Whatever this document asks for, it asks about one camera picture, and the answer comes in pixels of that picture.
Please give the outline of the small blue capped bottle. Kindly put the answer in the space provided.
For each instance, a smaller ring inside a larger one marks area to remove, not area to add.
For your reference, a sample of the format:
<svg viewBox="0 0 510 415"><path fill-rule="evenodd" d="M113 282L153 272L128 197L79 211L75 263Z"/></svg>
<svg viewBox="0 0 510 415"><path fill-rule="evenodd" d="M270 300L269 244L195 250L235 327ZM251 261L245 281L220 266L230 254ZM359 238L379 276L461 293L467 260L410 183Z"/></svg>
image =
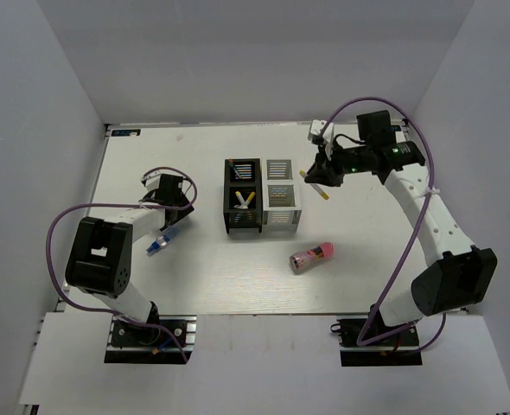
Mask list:
<svg viewBox="0 0 510 415"><path fill-rule="evenodd" d="M153 255L165 249L179 232L179 227L169 227L146 248L146 253Z"/></svg>

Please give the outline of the yellow capped white marker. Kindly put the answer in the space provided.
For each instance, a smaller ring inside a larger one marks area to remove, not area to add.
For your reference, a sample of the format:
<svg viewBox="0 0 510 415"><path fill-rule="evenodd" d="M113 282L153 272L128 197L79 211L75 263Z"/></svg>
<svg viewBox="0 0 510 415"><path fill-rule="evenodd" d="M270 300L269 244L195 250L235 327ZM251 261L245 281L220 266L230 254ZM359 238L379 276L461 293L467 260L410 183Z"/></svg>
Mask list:
<svg viewBox="0 0 510 415"><path fill-rule="evenodd" d="M245 200L245 203L243 204L243 208L249 208L249 205L251 201L254 199L256 193L253 191L249 194L248 198Z"/></svg>

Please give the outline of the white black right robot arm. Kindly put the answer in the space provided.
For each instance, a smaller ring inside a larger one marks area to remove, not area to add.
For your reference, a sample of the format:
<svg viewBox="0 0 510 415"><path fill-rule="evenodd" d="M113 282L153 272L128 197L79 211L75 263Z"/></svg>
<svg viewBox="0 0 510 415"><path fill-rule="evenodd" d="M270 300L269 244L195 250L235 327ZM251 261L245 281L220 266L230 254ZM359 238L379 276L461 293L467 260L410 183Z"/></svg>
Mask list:
<svg viewBox="0 0 510 415"><path fill-rule="evenodd" d="M458 226L429 183L431 169L423 153L412 141L398 141L388 111L358 116L357 127L360 145L343 148L332 124L311 123L308 139L318 152L305 181L339 187L346 175L377 176L417 234L425 270L409 288L385 298L368 324L370 337L386 345L402 325L482 302L498 260L492 249L479 248Z"/></svg>

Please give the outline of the orange capped white marker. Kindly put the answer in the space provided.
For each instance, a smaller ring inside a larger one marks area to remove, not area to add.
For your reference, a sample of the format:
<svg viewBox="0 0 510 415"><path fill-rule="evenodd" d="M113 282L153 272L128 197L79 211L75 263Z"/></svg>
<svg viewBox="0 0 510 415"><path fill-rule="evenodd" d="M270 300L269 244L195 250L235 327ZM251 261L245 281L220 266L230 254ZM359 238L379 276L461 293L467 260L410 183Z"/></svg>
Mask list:
<svg viewBox="0 0 510 415"><path fill-rule="evenodd" d="M306 184L309 184L310 187L312 187L316 191L316 193L319 194L321 196L321 198L323 198L323 200L325 200L325 201L329 200L329 195L318 184L309 183L307 181L308 175L307 175L307 173L304 170L300 169L299 170L299 175L303 178L303 181Z"/></svg>

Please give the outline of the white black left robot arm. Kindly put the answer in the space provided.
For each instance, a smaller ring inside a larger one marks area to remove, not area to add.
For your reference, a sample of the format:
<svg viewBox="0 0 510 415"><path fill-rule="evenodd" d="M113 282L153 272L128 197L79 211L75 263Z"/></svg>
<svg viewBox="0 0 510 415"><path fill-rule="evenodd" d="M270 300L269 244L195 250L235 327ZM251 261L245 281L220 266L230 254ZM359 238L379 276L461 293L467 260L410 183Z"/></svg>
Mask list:
<svg viewBox="0 0 510 415"><path fill-rule="evenodd" d="M158 309L131 282L133 245L160 233L148 253L162 249L175 225L194 211L193 180L177 169L153 169L141 183L146 194L134 207L105 219L83 218L75 234L65 271L66 282L104 303L122 319L134 321L131 334L143 345L161 334Z"/></svg>

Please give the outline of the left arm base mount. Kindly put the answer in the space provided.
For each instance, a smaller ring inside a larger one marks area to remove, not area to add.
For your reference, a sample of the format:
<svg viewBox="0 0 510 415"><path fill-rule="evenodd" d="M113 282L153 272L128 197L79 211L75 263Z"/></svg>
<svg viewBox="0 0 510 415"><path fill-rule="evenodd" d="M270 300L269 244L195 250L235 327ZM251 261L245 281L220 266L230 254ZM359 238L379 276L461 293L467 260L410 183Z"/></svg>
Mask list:
<svg viewBox="0 0 510 415"><path fill-rule="evenodd" d="M176 338L187 358L194 350L196 316L161 316L159 323ZM104 363L185 365L182 353L165 331L139 328L112 319Z"/></svg>

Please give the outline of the pink capped glue bottle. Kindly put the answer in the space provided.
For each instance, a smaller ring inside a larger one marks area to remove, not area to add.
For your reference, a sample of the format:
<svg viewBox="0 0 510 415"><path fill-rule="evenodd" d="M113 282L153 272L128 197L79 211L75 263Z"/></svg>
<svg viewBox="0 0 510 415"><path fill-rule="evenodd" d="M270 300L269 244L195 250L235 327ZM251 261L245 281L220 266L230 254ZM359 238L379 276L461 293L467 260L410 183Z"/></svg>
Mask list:
<svg viewBox="0 0 510 415"><path fill-rule="evenodd" d="M290 268L295 273L301 273L314 266L317 262L331 259L334 251L334 246L330 242L323 242L310 249L301 250L289 256Z"/></svg>

